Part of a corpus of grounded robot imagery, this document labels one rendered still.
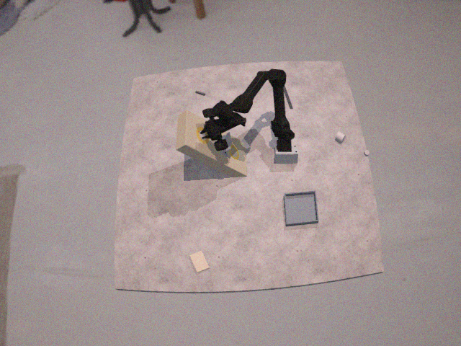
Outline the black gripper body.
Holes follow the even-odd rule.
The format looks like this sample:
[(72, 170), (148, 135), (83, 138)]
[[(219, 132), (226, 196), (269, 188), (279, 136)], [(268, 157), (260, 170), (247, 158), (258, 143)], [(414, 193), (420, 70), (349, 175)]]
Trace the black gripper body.
[[(211, 109), (205, 109), (202, 111), (203, 115), (205, 118), (210, 118), (208, 122), (210, 121), (213, 121), (214, 120), (214, 117), (216, 117), (213, 113), (212, 113), (212, 108)], [(227, 126), (225, 125), (224, 123), (224, 120), (221, 120), (220, 121), (220, 125), (221, 125), (221, 128), (222, 128), (222, 132), (221, 133), (224, 133), (226, 132), (227, 130), (230, 130), (229, 128), (227, 128)], [(224, 126), (224, 127), (223, 127)], [(214, 137), (213, 139), (217, 139), (217, 141), (214, 142), (214, 145), (215, 145), (215, 148), (217, 151), (221, 151), (221, 150), (224, 150), (224, 149), (227, 149), (228, 148), (228, 144), (227, 144), (227, 141), (225, 139), (222, 139), (222, 135), (220, 133), (220, 136), (217, 136), (217, 137)]]

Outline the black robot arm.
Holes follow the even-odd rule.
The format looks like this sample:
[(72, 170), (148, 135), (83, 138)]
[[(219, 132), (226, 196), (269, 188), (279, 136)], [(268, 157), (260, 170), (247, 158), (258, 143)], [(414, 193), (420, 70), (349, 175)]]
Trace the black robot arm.
[(245, 127), (246, 118), (237, 112), (245, 114), (251, 109), (254, 97), (268, 79), (273, 86), (275, 118), (271, 121), (271, 124), (275, 137), (278, 137), (277, 150), (278, 152), (292, 152), (291, 139), (295, 137), (295, 134), (290, 129), (290, 124), (285, 114), (285, 94), (283, 87), (286, 84), (286, 77), (287, 74), (282, 69), (259, 71), (245, 92), (240, 94), (232, 103), (228, 105), (225, 101), (220, 100), (213, 107), (212, 113), (219, 119), (205, 124), (206, 134), (213, 138), (220, 136), (220, 133), (223, 131), (220, 125), (221, 120), (224, 120), (225, 125), (229, 129), (238, 125)]

